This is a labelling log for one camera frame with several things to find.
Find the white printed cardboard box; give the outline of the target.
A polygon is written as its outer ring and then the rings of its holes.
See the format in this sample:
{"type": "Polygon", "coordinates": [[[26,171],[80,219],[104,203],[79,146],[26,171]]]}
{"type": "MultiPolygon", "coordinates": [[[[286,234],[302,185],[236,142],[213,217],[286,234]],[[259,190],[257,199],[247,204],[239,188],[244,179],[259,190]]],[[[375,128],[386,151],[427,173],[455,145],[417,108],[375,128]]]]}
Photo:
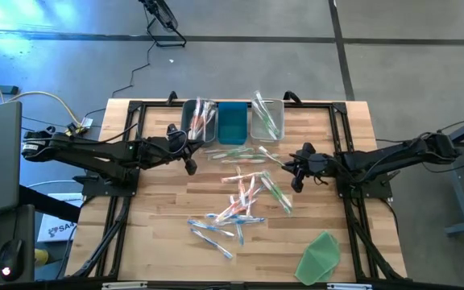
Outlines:
{"type": "MultiPolygon", "coordinates": [[[[59,201],[66,201],[70,205],[78,208],[83,203],[81,193],[49,193],[52,197],[59,201]]],[[[72,240],[71,233],[76,232],[76,223],[67,220],[59,219],[48,214],[44,214],[41,220],[37,242],[62,242],[72,240]]]]}

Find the silver metal bracket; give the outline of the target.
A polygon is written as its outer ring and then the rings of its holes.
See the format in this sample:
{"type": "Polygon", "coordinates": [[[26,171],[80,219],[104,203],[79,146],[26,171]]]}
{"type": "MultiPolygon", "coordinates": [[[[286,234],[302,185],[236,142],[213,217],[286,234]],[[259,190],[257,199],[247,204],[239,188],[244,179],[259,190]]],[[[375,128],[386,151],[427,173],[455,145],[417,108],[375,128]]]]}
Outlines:
{"type": "Polygon", "coordinates": [[[329,283],[326,285],[327,290],[373,290],[371,284],[347,284],[347,283],[329,283]]]}
{"type": "Polygon", "coordinates": [[[137,281],[119,281],[104,283],[101,290],[144,290],[147,289],[147,282],[137,281]]]}

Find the small yellow object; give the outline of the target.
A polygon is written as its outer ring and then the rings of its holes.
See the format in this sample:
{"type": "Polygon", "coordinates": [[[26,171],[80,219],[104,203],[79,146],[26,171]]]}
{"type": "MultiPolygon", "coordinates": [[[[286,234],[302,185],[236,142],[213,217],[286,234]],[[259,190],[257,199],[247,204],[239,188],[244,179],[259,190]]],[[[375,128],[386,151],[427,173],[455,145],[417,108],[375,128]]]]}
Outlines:
{"type": "Polygon", "coordinates": [[[47,250],[35,248],[35,267],[42,267],[48,263],[49,253],[47,250]]]}

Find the dark computer desk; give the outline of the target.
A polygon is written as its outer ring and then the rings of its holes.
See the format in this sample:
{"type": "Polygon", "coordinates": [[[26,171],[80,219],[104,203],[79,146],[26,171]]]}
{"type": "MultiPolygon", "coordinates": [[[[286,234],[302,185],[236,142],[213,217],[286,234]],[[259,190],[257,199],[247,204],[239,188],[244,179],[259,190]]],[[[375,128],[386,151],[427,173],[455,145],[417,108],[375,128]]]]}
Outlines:
{"type": "Polygon", "coordinates": [[[34,275],[35,249],[35,209],[31,205],[24,205],[17,209],[0,214],[0,249],[2,245],[14,238],[20,238],[23,244],[22,275],[14,281],[5,281],[0,276],[1,284],[15,284],[32,282],[34,275]]]}

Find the black computer mouse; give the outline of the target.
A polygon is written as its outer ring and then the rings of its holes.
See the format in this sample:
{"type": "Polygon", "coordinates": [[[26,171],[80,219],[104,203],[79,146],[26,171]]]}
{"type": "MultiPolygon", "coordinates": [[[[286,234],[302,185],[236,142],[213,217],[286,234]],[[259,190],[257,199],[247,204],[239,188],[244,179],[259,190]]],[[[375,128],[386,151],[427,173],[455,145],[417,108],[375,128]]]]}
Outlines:
{"type": "Polygon", "coordinates": [[[18,279],[24,270],[23,244],[20,238],[5,242],[0,249],[0,276],[5,281],[18,279]]]}

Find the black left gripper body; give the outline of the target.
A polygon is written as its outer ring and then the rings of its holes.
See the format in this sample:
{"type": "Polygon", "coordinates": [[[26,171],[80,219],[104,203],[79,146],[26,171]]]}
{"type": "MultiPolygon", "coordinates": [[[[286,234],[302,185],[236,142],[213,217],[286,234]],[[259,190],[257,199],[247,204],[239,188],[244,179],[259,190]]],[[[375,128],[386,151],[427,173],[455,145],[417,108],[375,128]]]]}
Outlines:
{"type": "Polygon", "coordinates": [[[140,168],[154,168],[172,161],[192,159],[192,154],[185,152],[188,140],[177,137],[149,137],[137,141],[137,165],[140,168]]]}

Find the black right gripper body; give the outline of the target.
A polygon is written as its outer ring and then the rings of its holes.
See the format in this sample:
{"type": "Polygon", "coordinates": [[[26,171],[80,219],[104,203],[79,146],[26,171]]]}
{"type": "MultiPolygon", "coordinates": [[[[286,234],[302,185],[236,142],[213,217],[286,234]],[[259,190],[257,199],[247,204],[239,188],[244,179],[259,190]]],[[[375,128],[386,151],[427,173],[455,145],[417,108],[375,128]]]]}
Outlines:
{"type": "Polygon", "coordinates": [[[333,177],[336,174],[335,159],[326,154],[294,156],[297,177],[333,177]]]}

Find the black diagonal desk leg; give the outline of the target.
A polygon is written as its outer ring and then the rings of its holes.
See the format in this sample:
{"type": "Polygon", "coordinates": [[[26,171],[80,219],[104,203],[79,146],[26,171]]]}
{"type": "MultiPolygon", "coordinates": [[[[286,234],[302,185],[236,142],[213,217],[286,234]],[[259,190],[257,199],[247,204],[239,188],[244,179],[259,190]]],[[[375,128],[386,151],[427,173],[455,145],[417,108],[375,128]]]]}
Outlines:
{"type": "Polygon", "coordinates": [[[68,222],[78,222],[81,209],[66,201],[44,195],[26,186],[19,186],[19,205],[33,205],[35,210],[68,222]]]}

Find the light grey plastic bin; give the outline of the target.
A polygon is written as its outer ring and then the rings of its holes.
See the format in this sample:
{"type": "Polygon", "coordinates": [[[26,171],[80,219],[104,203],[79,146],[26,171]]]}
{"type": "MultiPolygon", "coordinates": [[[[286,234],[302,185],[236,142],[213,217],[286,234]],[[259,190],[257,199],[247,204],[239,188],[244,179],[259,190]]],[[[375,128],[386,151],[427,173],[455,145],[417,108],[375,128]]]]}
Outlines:
{"type": "Polygon", "coordinates": [[[278,145],[284,139],[284,102],[276,99],[267,99],[265,106],[268,112],[271,114],[276,127],[280,133],[276,139],[267,132],[267,128],[264,126],[262,119],[257,115],[256,112],[252,111],[251,115],[251,141],[252,143],[260,145],[278,145]]]}

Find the teal plastic bin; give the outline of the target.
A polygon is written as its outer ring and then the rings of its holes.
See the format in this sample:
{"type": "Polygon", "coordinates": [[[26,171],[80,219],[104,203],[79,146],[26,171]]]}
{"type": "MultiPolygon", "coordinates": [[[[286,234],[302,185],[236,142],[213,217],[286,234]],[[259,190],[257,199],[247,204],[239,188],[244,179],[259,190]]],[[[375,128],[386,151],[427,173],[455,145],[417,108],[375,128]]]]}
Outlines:
{"type": "Polygon", "coordinates": [[[217,140],[225,145],[243,145],[248,136],[248,106],[245,102],[218,104],[217,140]]]}

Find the black floor fan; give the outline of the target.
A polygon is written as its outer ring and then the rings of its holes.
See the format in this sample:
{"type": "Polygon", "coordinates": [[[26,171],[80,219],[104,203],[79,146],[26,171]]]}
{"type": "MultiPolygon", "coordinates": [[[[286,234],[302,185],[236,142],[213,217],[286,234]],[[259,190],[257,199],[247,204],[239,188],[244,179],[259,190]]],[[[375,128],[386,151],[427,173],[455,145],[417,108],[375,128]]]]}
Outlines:
{"type": "Polygon", "coordinates": [[[143,5],[145,16],[148,14],[154,18],[150,21],[147,20],[146,32],[153,40],[154,44],[159,48],[184,48],[187,43],[187,39],[178,31],[178,22],[175,15],[172,13],[168,4],[165,0],[138,0],[143,5]],[[168,43],[162,44],[158,42],[158,39],[151,33],[151,27],[155,22],[158,22],[165,31],[175,33],[182,41],[180,43],[168,43]]]}

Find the power strip with plugs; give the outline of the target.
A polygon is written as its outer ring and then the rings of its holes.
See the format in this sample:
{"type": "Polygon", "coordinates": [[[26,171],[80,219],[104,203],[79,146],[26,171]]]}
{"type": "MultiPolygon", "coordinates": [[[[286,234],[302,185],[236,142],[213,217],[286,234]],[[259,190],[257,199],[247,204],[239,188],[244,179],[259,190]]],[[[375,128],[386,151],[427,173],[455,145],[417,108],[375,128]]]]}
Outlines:
{"type": "Polygon", "coordinates": [[[92,125],[93,120],[91,118],[83,118],[80,125],[76,125],[73,122],[70,123],[64,133],[67,136],[81,137],[89,131],[92,125]]]}

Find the dark grey plastic bin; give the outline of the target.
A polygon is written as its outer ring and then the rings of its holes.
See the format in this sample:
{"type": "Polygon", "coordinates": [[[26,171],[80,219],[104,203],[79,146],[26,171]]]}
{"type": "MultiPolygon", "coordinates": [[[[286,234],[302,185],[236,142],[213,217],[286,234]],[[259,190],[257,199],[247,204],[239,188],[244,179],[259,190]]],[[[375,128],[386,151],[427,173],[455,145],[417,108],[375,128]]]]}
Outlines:
{"type": "MultiPolygon", "coordinates": [[[[187,100],[183,106],[182,106],[182,115],[181,115],[181,130],[183,131],[187,131],[189,130],[189,124],[191,122],[191,119],[192,119],[192,116],[193,116],[193,111],[194,111],[194,108],[195,108],[195,101],[196,99],[189,99],[187,100]]],[[[217,110],[217,121],[216,121],[216,135],[215,135],[215,138],[207,143],[205,142],[205,144],[203,145],[203,147],[210,147],[212,145],[212,143],[215,141],[216,137],[217,137],[217,126],[218,126],[218,109],[216,107],[216,110],[217,110]]]]}

